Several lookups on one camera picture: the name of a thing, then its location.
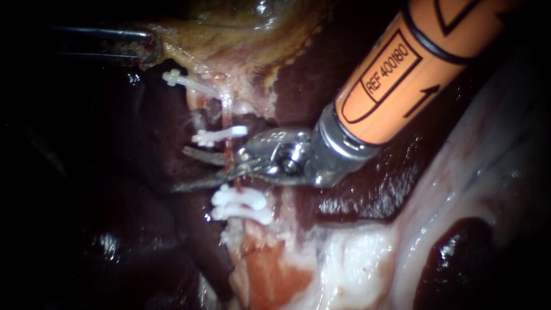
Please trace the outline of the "right arm instrument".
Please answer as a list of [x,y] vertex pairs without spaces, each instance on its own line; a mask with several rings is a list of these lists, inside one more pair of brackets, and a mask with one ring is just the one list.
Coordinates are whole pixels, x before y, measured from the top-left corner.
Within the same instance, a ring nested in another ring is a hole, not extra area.
[[315,127],[278,127],[251,137],[236,160],[248,176],[276,185],[330,188],[358,171],[380,151],[354,138],[329,104]]

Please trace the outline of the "left arm instrument jaw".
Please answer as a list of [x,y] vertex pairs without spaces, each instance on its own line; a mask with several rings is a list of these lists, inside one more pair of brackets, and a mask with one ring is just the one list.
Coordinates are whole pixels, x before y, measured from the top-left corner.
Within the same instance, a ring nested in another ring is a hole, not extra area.
[[60,56],[106,61],[119,65],[146,65],[162,56],[162,41],[148,30],[93,26],[51,26]]

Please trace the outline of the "right arm instrument jaw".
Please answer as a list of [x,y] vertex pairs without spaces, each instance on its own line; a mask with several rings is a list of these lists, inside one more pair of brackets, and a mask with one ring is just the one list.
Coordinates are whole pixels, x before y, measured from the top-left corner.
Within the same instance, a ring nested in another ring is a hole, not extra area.
[[220,169],[213,174],[200,177],[198,180],[172,185],[171,193],[189,193],[213,189],[239,177],[242,172],[236,163],[210,162],[209,164]]
[[226,166],[227,163],[224,153],[211,152],[190,146],[185,146],[182,154],[210,165]]

